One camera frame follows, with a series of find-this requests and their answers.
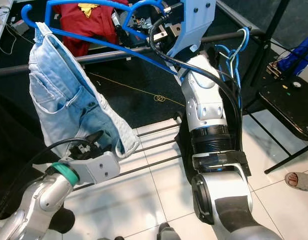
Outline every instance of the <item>red cloth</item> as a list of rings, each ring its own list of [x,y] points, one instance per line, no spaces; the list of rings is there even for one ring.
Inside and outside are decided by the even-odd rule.
[[[128,4],[128,0],[112,1]],[[53,7],[53,10],[61,14],[60,24],[64,31],[87,37],[102,36],[108,42],[118,44],[115,27],[111,19],[113,7],[100,5],[93,8],[89,18],[85,16],[76,3],[57,5]],[[66,36],[63,36],[63,43],[75,57],[86,55],[90,44],[89,42]]]

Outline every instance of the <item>yellow string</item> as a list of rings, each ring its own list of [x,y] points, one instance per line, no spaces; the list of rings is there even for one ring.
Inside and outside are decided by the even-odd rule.
[[[106,77],[104,77],[104,76],[100,76],[100,75],[94,74],[94,73],[92,73],[92,72],[89,72],[89,74],[92,74],[92,75],[94,75],[94,76],[100,77],[100,78],[102,78],[102,79],[106,79],[106,80],[108,80],[108,81],[111,81],[111,82],[113,82],[113,83],[116,83],[116,84],[119,84],[119,85],[122,85],[122,86],[126,86],[126,87],[131,88],[131,89],[134,89],[134,90],[136,90],[136,91],[141,91],[141,92],[143,92],[143,93],[153,95],[153,96],[154,96],[154,101],[156,101],[156,102],[164,102],[165,100],[169,100],[169,101],[171,101],[171,102],[173,102],[173,103],[176,103],[176,104],[179,104],[180,106],[185,107],[185,105],[181,104],[180,102],[174,101],[174,100],[172,100],[172,99],[170,99],[170,98],[168,98],[168,97],[165,97],[165,96],[162,96],[162,95],[159,95],[159,94],[153,94],[153,93],[150,93],[150,92],[147,92],[147,91],[144,91],[144,90],[141,90],[141,89],[132,87],[132,86],[128,86],[128,85],[126,85],[126,84],[122,84],[122,83],[120,83],[120,82],[111,80],[111,79],[106,78]]]

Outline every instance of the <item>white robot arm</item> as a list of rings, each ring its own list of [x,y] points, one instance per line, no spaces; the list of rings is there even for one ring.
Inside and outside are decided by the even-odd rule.
[[[166,16],[153,24],[149,37],[151,48],[177,68],[186,99],[188,141],[193,150],[189,165],[198,173],[190,176],[195,213],[213,227],[220,240],[279,240],[251,215],[250,171],[241,146],[237,97],[220,80],[207,57],[199,53],[200,39],[214,19],[215,7],[216,0],[180,0],[165,9]],[[173,31],[176,24],[180,34]],[[171,33],[166,44],[154,37],[158,28]],[[157,41],[161,41],[161,50],[156,48]],[[231,103],[233,115],[225,114],[224,98]],[[229,118],[237,124],[234,131],[229,130]],[[88,160],[63,158],[27,188],[19,209],[1,229],[0,240],[42,238],[75,184],[100,183],[117,176],[119,170],[116,158],[108,151]]]

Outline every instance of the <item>denim shorts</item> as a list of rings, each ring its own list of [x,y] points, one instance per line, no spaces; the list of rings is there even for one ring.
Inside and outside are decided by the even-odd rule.
[[[45,144],[66,138],[84,138],[100,130],[102,148],[112,145],[119,158],[131,155],[139,138],[127,122],[98,93],[80,64],[52,34],[46,24],[37,22],[35,45],[29,56],[29,92],[39,116]],[[69,155],[72,144],[53,151]]]

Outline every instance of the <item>black mat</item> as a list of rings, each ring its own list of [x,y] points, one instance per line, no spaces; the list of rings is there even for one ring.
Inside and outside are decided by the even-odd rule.
[[[42,21],[44,16],[45,0],[32,1],[34,11],[31,11],[30,18],[34,21]],[[17,16],[24,3],[15,3],[11,9],[10,16]],[[224,14],[216,10],[215,20],[208,29],[208,35],[217,35],[228,32],[235,32],[238,27],[232,23]],[[34,30],[30,29],[24,35],[28,39],[33,39]],[[4,31],[0,45],[4,49],[9,49],[13,38]],[[227,45],[230,49],[236,48],[240,44],[240,39],[231,39],[220,41],[218,43]],[[0,68],[26,64],[31,44],[18,37],[14,46],[13,54],[6,56],[0,51]],[[255,54],[257,44],[250,40],[247,49],[240,55],[240,73],[241,78],[246,72],[249,63]],[[271,52],[269,57],[272,61],[276,54]],[[149,54],[151,58],[161,61],[153,53]],[[86,71],[99,74],[111,80],[121,82],[131,87],[158,94],[184,104],[184,97],[179,85],[174,77],[160,70],[159,68],[133,57],[132,60],[116,60],[110,62],[96,63],[86,65]],[[272,79],[266,72],[262,73],[262,82],[260,85],[271,82]],[[105,95],[112,108],[117,111],[133,127],[140,127],[151,123],[163,121],[173,116],[176,111],[183,111],[181,105],[165,100],[159,102],[154,100],[154,96],[143,92],[135,91],[125,86],[109,82],[99,77],[89,75],[97,89]],[[28,94],[28,75],[18,74],[0,78],[0,93],[14,102],[23,111],[33,118],[37,118],[36,112]],[[243,100],[249,102],[256,93],[257,88],[246,88],[243,90]],[[261,109],[255,105],[251,111]]]

